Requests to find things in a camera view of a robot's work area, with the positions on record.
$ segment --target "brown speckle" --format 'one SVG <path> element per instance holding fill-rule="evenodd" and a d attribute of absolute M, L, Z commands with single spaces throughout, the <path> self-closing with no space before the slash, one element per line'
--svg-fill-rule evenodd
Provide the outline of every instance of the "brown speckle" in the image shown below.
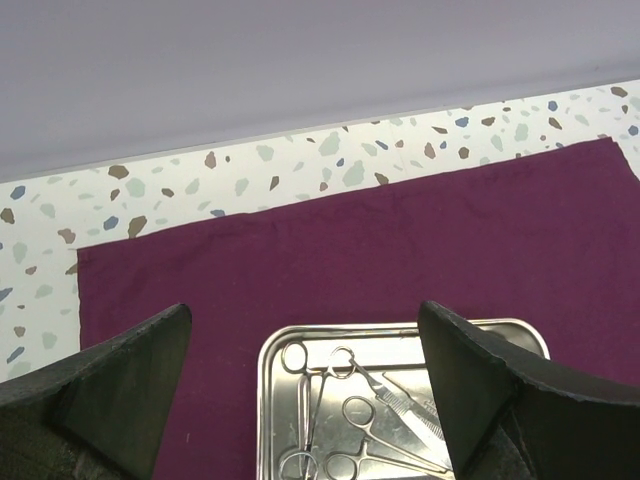
<path fill-rule="evenodd" d="M 142 231 L 146 224 L 147 217 L 145 217 L 144 215 L 141 217 L 132 218 L 129 222 L 129 229 L 127 230 L 129 238 L 136 238 L 136 236 Z"/>
<path fill-rule="evenodd" d="M 117 178 L 118 180 L 123 179 L 127 175 L 129 175 L 129 170 L 124 165 L 111 165 L 109 167 L 109 175 Z"/>
<path fill-rule="evenodd" d="M 376 176 L 376 180 L 378 180 L 378 183 L 380 185 L 386 185 L 387 183 L 389 183 L 389 179 L 384 175 L 382 175 L 381 173 L 376 172 L 375 176 Z"/>
<path fill-rule="evenodd" d="M 73 233 L 69 228 L 58 230 L 58 235 L 64 238 L 64 243 L 66 243 L 67 245 L 72 244 L 76 239 L 76 234 Z"/>
<path fill-rule="evenodd" d="M 611 93 L 620 98 L 624 98 L 628 95 L 627 91 L 622 87 L 611 87 Z"/>
<path fill-rule="evenodd" d="M 558 122 L 554 117 L 549 117 L 549 125 L 553 128 L 557 128 L 558 130 L 562 130 L 562 125 Z"/>
<path fill-rule="evenodd" d="M 427 143 L 424 146 L 424 154 L 432 160 L 436 158 L 436 151 L 433 149 L 433 145 L 431 145 L 431 142 Z"/>
<path fill-rule="evenodd" d="M 67 271 L 64 272 L 65 275 L 75 275 L 76 273 L 78 273 L 78 262 L 71 265 L 67 268 Z"/>
<path fill-rule="evenodd" d="M 204 159 L 204 164 L 209 168 L 216 168 L 216 155 L 213 153 L 213 150 L 207 154 L 207 157 Z"/>
<path fill-rule="evenodd" d="M 0 212 L 0 218 L 11 225 L 16 223 L 16 219 L 13 216 L 13 210 L 10 208 L 3 209 L 2 212 Z"/>

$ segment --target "silver tray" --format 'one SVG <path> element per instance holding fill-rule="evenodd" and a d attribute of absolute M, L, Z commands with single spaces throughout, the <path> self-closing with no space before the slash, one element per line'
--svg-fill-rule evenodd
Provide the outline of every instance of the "silver tray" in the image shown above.
<path fill-rule="evenodd" d="M 542 336 L 528 323 L 516 319 L 472 320 L 482 329 L 500 335 L 508 341 L 549 358 Z M 308 351 L 307 367 L 326 370 L 328 358 L 338 347 L 348 347 L 364 367 L 378 381 L 390 389 L 404 390 L 422 405 L 433 402 L 422 345 L 415 323 L 293 326 L 275 332 L 263 345 L 258 360 L 258 480 L 280 480 L 281 459 L 299 449 L 303 424 L 299 411 L 299 385 L 302 374 L 292 374 L 283 365 L 283 349 L 291 342 L 302 342 Z M 346 372 L 348 361 L 333 361 L 337 372 Z M 311 380 L 310 405 L 313 411 L 320 390 L 320 378 Z M 431 460 L 430 452 L 409 431 L 398 417 L 376 400 L 364 376 L 355 373 L 347 379 L 329 377 L 326 380 L 322 403 L 318 411 L 312 454 L 318 459 L 317 480 L 327 480 L 323 459 L 335 452 L 357 454 L 363 432 L 345 420 L 343 403 L 352 396 L 369 400 L 375 407 L 371 431 L 393 445 Z M 368 454 L 392 460 L 411 460 L 378 442 L 368 443 Z M 334 459 L 330 472 L 336 479 L 352 479 L 355 473 L 351 462 Z M 301 478 L 301 467 L 287 465 L 284 478 Z M 357 480 L 431 479 L 437 478 L 407 468 L 362 461 Z"/>

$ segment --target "maroon cloth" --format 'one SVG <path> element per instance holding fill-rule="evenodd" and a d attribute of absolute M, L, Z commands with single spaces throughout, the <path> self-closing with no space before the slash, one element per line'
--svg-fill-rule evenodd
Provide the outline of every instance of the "maroon cloth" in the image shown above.
<path fill-rule="evenodd" d="M 82 346 L 192 308 L 155 474 L 172 480 L 255 478 L 256 360 L 287 325 L 411 321 L 433 299 L 638 384 L 638 187 L 605 139 L 83 249 Z"/>

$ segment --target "speckled countertop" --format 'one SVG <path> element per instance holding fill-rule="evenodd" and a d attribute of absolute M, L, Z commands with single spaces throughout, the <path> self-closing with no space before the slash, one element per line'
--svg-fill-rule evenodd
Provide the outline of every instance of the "speckled countertop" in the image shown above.
<path fill-rule="evenodd" d="M 640 176 L 639 127 L 640 80 L 0 184 L 0 381 L 78 350 L 79 247 L 599 136 Z"/>

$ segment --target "forceps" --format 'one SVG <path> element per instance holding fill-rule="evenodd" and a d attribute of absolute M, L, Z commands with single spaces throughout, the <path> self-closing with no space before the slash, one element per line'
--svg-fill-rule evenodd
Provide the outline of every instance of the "forceps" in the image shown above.
<path fill-rule="evenodd" d="M 368 419 L 365 422 L 358 422 L 349 415 L 348 406 L 351 402 L 354 402 L 354 401 L 364 402 L 369 407 L 371 414 L 369 415 Z M 366 398 L 358 397 L 358 396 L 347 398 L 342 404 L 342 416 L 350 425 L 361 430 L 364 433 L 364 438 L 360 446 L 360 450 L 355 455 L 343 453 L 343 452 L 336 452 L 336 453 L 332 453 L 325 459 L 324 461 L 325 472 L 331 480 L 335 480 L 335 476 L 333 476 L 333 474 L 331 473 L 330 464 L 332 461 L 335 461 L 340 458 L 345 459 L 352 464 L 352 469 L 354 472 L 351 477 L 352 480 L 355 480 L 358 478 L 358 474 L 360 473 L 360 465 L 362 464 L 362 462 L 367 460 L 375 461 L 379 463 L 385 463 L 387 465 L 394 465 L 396 467 L 407 468 L 410 470 L 414 470 L 416 472 L 425 473 L 427 475 L 431 475 L 431 476 L 445 479 L 445 480 L 454 480 L 453 472 L 450 469 L 443 467 L 441 465 L 437 465 L 433 462 L 430 462 L 416 455 L 413 452 L 410 452 L 408 450 L 405 450 L 404 448 L 398 447 L 397 445 L 387 442 L 386 440 L 375 435 L 371 431 L 371 427 L 376 418 L 376 408 L 373 405 L 373 403 L 371 403 Z M 414 464 L 409 462 L 403 462 L 403 461 L 395 460 L 388 457 L 369 454 L 367 451 L 369 446 L 369 441 L 378 442 L 380 445 L 383 445 L 388 449 L 393 450 L 396 453 L 399 453 L 407 458 L 410 458 L 416 463 Z"/>
<path fill-rule="evenodd" d="M 290 360 L 287 361 L 287 353 L 295 355 L 296 350 L 298 354 L 297 356 L 299 357 L 298 363 L 294 364 L 294 362 L 291 362 Z M 311 455 L 311 447 L 313 445 L 313 438 L 315 436 L 315 430 L 318 422 L 318 412 L 322 403 L 322 395 L 324 394 L 324 387 L 327 382 L 327 378 L 333 377 L 343 380 L 353 375 L 356 370 L 356 368 L 351 365 L 349 370 L 346 372 L 339 373 L 335 371 L 333 362 L 335 361 L 337 354 L 340 352 L 346 352 L 350 359 L 354 358 L 353 351 L 350 348 L 338 347 L 331 352 L 331 355 L 329 355 L 326 368 L 313 369 L 308 366 L 309 351 L 304 343 L 300 341 L 290 342 L 282 349 L 281 360 L 284 370 L 291 374 L 302 374 L 303 376 L 300 378 L 298 383 L 298 401 L 299 405 L 302 406 L 302 408 L 299 407 L 298 412 L 299 450 L 295 450 L 285 455 L 280 460 L 279 476 L 281 479 L 283 478 L 286 463 L 296 457 L 304 459 L 304 466 L 301 467 L 301 474 L 304 475 L 303 478 L 308 478 L 309 461 L 311 461 L 316 467 L 315 474 L 312 478 L 315 478 L 318 474 L 317 462 Z M 311 411 L 311 379 L 314 376 L 320 377 L 320 391 L 318 392 L 318 399 L 316 400 L 311 420 L 309 420 L 309 412 Z"/>
<path fill-rule="evenodd" d="M 443 465 L 450 468 L 451 460 L 449 459 L 449 451 L 447 450 L 442 430 L 439 425 L 429 420 L 432 416 L 428 415 L 425 408 L 409 395 L 406 395 L 404 391 L 404 398 L 393 393 L 358 365 L 354 357 L 351 357 L 349 362 L 364 376 L 378 400 L 388 406 L 427 448 L 437 454 Z"/>

